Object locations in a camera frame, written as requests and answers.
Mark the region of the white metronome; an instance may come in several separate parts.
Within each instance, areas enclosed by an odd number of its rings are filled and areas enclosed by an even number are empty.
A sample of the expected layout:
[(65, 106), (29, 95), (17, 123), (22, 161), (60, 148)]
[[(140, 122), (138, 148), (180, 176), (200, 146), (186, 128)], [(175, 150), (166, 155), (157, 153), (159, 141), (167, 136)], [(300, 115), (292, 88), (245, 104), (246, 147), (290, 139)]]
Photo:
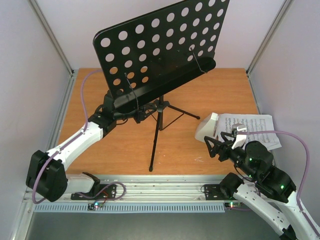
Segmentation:
[(208, 115), (196, 128), (194, 138), (200, 142), (205, 142), (204, 137), (213, 138), (216, 134), (216, 129), (219, 121), (219, 115), (212, 112)]

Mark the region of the sheet music page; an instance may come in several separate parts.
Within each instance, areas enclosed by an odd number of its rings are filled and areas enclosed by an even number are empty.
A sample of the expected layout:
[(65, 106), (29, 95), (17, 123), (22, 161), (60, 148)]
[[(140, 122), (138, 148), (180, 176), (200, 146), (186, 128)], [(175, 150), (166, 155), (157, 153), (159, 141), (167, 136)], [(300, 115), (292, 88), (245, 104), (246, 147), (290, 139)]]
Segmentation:
[[(231, 114), (224, 113), (218, 117), (216, 130), (214, 137), (219, 141), (223, 141), (221, 132), (231, 133), (232, 125), (244, 124), (247, 127), (247, 131), (260, 132), (260, 131), (274, 131), (273, 117), (269, 114)], [(246, 144), (251, 141), (259, 141), (269, 151), (281, 148), (279, 138), (275, 133), (261, 133), (248, 135)]]

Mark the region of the black tripod music stand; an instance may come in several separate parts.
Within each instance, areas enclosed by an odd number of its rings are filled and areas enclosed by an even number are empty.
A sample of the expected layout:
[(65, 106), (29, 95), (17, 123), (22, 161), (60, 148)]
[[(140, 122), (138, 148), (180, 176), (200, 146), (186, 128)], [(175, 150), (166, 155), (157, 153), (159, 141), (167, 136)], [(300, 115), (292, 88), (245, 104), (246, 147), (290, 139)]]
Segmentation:
[(164, 95), (216, 67), (227, 0), (184, 0), (100, 30), (93, 47), (114, 107), (155, 103), (163, 130)]

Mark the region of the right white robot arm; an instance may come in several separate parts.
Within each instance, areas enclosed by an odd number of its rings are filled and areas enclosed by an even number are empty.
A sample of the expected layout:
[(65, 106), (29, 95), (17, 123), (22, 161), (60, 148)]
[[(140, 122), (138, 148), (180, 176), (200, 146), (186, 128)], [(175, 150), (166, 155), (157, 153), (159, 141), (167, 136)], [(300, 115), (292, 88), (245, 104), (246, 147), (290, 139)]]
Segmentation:
[(239, 134), (222, 132), (223, 141), (204, 137), (210, 157), (232, 161), (259, 191), (255, 193), (241, 177), (228, 173), (219, 183), (221, 194), (244, 203), (261, 217), (282, 240), (318, 240), (320, 227), (300, 200), (291, 177), (274, 166), (273, 154), (259, 141), (243, 144)]

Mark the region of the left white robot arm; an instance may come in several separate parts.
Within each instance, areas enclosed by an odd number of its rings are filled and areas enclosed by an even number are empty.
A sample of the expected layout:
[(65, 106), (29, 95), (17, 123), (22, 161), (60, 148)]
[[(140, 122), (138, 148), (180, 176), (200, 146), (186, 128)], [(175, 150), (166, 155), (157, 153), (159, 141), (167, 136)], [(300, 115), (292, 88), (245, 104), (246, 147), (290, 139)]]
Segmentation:
[(154, 102), (137, 105), (128, 113), (121, 113), (114, 106), (110, 92), (83, 127), (60, 145), (43, 152), (37, 150), (30, 159), (26, 185), (32, 189), (32, 201), (39, 194), (44, 200), (55, 202), (66, 193), (77, 193), (86, 199), (96, 199), (101, 193), (100, 180), (90, 173), (67, 175), (71, 163), (91, 145), (103, 139), (116, 126), (119, 120), (133, 118), (136, 123), (148, 118), (157, 110)]

